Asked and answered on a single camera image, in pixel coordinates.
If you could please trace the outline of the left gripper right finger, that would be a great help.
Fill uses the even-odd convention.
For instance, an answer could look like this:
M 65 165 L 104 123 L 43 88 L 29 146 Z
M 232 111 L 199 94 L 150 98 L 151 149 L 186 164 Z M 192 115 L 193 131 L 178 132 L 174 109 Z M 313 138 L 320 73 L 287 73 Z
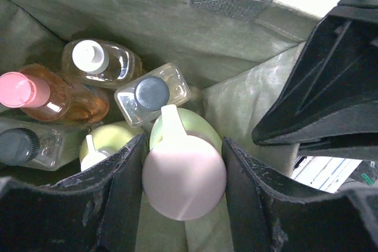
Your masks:
M 235 251 L 376 251 L 377 189 L 335 194 L 294 181 L 224 138 Z

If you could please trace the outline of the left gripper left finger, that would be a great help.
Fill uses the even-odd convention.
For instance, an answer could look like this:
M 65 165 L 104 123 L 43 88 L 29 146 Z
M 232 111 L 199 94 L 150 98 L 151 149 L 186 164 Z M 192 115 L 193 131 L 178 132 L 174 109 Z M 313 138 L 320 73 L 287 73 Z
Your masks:
M 146 136 L 54 185 L 1 179 L 2 251 L 134 251 Z

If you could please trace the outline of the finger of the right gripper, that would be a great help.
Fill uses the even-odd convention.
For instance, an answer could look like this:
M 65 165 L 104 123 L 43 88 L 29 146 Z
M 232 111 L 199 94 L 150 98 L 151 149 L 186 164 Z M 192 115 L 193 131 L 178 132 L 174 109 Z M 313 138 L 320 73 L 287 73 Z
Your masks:
M 340 0 L 315 26 L 252 132 L 301 155 L 377 158 L 377 0 Z

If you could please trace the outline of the yellow-green pump bottle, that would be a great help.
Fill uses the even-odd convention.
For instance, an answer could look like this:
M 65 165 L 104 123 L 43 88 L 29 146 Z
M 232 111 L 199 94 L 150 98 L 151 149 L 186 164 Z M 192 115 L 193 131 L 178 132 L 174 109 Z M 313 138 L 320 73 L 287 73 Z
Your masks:
M 86 135 L 80 147 L 80 170 L 83 172 L 115 154 L 141 133 L 144 133 L 142 128 L 132 128 L 126 121 L 95 128 Z

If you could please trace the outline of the tall clear square bottle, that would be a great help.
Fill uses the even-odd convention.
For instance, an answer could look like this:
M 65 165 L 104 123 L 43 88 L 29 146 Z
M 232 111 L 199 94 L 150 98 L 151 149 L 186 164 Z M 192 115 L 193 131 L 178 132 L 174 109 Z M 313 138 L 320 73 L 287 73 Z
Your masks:
M 56 171 L 79 157 L 90 128 L 1 117 L 1 163 Z

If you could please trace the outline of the green bottle peach cap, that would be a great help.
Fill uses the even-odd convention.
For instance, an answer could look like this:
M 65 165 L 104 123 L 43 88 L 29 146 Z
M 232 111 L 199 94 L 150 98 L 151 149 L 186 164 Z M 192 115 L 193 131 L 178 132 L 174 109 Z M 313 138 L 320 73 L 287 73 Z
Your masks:
M 162 140 L 142 168 L 147 200 L 161 215 L 177 221 L 200 218 L 221 201 L 226 167 L 215 147 L 188 135 L 176 105 L 161 109 Z

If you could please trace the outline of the short clear square bottle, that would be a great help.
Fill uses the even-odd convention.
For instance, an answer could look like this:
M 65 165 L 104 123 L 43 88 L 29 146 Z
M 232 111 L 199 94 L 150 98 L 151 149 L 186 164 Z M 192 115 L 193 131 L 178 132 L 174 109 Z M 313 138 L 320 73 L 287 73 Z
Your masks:
M 130 127 L 141 127 L 158 118 L 163 106 L 189 101 L 191 90 L 173 63 L 160 66 L 115 91 L 119 110 Z

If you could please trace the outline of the orange bottle pink cap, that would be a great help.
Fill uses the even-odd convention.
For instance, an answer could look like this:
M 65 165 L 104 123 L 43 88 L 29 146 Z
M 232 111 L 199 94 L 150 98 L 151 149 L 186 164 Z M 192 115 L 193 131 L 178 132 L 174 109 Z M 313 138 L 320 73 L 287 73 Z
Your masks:
M 107 94 L 40 64 L 1 75 L 1 104 L 41 122 L 96 123 L 108 114 Z

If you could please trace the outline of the amber liquid clear bottle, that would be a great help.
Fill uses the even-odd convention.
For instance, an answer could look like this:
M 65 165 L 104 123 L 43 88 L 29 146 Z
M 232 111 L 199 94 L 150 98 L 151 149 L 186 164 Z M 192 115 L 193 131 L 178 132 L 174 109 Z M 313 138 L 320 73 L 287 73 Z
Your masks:
M 98 39 L 69 42 L 62 53 L 61 68 L 83 84 L 112 90 L 145 74 L 141 58 L 133 51 Z

